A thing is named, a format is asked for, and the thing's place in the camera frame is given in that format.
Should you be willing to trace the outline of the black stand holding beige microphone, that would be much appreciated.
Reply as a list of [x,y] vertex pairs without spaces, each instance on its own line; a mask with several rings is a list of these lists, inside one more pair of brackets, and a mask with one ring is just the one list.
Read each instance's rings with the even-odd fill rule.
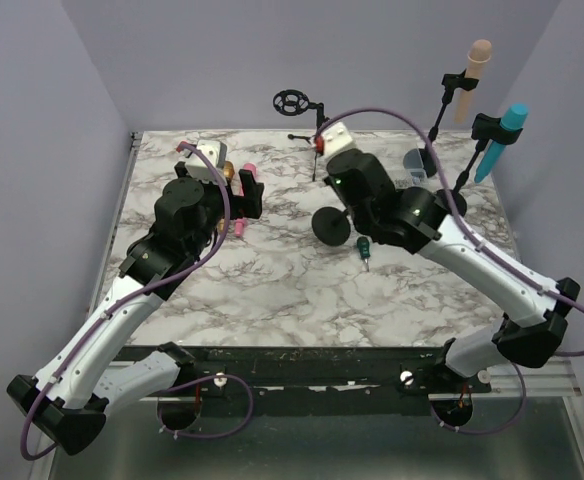
[[[445,74],[443,76],[441,84],[444,87],[444,93],[441,98],[441,108],[428,133],[428,139],[431,143],[434,143],[437,139],[441,121],[448,105],[453,100],[456,90],[461,89],[463,92],[472,92],[478,83],[478,79],[466,77],[465,70],[458,74]],[[437,173],[437,167],[431,159],[430,154],[425,148],[418,148],[417,153],[419,154],[426,177],[432,178]]]

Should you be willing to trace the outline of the black round-base shock mount stand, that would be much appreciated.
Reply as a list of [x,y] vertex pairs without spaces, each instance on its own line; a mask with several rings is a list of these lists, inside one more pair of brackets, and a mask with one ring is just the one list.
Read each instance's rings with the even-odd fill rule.
[[351,234],[349,212],[335,207],[322,207],[312,216],[311,228],[323,244],[338,247],[346,243]]

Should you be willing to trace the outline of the black stand holding teal microphone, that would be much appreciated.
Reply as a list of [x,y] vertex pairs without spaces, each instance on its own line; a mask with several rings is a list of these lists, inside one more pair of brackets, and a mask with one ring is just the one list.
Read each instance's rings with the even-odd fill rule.
[[463,197],[463,195],[461,194],[461,189],[467,183],[469,176],[470,176],[470,173],[471,173],[471,169],[474,166],[474,164],[476,163],[476,160],[478,159],[480,154],[483,153],[483,152],[479,151],[479,147],[477,146],[477,143],[475,145],[475,151],[474,151],[468,165],[459,174],[459,176],[457,177],[456,182],[454,184],[454,187],[451,189],[451,197],[454,200],[454,204],[456,205],[457,210],[461,216],[464,216],[467,212],[467,202],[466,202],[465,198]]

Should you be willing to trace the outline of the gold microphone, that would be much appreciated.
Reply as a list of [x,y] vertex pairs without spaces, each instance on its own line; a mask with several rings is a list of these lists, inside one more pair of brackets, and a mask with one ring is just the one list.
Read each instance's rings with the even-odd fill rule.
[[[234,165],[231,161],[226,160],[223,168],[223,174],[226,179],[226,184],[228,187],[231,186],[233,178],[235,176]],[[217,225],[217,232],[221,233],[225,225],[225,220],[221,219]]]

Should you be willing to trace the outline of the pink microphone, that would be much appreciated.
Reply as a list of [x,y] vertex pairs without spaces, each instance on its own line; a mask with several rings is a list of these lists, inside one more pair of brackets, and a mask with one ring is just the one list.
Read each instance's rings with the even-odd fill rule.
[[[252,173],[253,177],[257,177],[257,169],[253,163],[245,163],[243,165],[243,169],[248,170]],[[242,238],[245,227],[247,226],[247,219],[246,218],[239,218],[234,223],[234,233],[237,238]]]

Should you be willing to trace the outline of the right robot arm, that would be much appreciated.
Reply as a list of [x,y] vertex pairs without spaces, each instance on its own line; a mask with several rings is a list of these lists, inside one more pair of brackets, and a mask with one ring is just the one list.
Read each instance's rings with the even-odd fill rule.
[[503,311],[492,325],[446,342],[431,370],[439,389],[455,391],[479,371],[507,362],[538,369],[554,356],[571,309],[556,297],[575,299],[575,281],[528,269],[456,220],[430,191],[396,188],[372,154],[344,147],[325,157],[326,182],[359,233],[446,268]]

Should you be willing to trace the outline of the clear plastic screw box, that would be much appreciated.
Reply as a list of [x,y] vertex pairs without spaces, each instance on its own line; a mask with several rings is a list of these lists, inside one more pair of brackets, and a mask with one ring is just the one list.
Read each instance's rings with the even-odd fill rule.
[[397,188],[425,187],[428,181],[423,159],[418,148],[409,150],[403,157],[403,171],[394,181]]

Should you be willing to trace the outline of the black front mounting rail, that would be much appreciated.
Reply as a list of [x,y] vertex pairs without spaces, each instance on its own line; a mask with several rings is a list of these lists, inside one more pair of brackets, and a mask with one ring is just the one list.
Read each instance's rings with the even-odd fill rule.
[[438,372],[437,347],[204,347],[173,343],[156,348],[126,346],[116,356],[135,365],[155,352],[181,367],[176,382],[221,373],[182,392],[157,395],[161,412],[177,424],[186,418],[392,415],[427,416],[432,407],[468,420],[472,400],[497,392],[517,394],[519,382],[507,366],[468,380]]

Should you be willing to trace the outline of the beige microphone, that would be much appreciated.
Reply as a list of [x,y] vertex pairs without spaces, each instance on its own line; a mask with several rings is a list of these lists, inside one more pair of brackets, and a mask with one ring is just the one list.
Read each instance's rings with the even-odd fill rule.
[[[486,39],[476,40],[467,54],[467,66],[464,78],[478,82],[483,75],[486,65],[491,60],[491,56],[492,43]],[[454,116],[454,122],[456,124],[462,124],[466,120],[473,95],[474,90],[462,90],[459,94]]]

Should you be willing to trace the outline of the green handled screwdriver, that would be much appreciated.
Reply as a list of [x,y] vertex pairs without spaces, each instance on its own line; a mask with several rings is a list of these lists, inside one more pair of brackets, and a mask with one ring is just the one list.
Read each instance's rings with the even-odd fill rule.
[[360,257],[361,261],[365,265],[366,271],[369,272],[370,271],[369,259],[371,257],[371,254],[370,254],[370,242],[369,242],[368,238],[365,236],[358,237],[356,240],[356,248],[357,248],[357,251],[359,253],[359,257]]

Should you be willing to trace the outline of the teal microphone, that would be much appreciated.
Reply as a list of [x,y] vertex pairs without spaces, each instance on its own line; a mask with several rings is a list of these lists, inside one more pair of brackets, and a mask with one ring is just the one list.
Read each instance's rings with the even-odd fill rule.
[[526,104],[512,104],[502,117],[478,114],[472,126],[472,138],[477,140],[483,158],[476,168],[474,182],[481,183],[492,171],[505,149],[519,139],[529,114]]

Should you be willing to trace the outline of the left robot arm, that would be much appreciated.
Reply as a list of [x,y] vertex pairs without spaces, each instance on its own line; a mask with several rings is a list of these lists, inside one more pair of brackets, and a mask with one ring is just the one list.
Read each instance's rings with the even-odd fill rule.
[[218,251],[225,239],[219,222],[262,213],[265,186],[249,170],[239,172],[240,195],[221,170],[210,180],[184,163],[175,171],[154,204],[149,232],[129,247],[102,303],[46,366],[16,376],[7,387],[26,424],[68,455],[86,449],[117,410],[154,393],[181,395],[192,387],[192,362],[173,343],[117,373],[107,369],[140,324]]

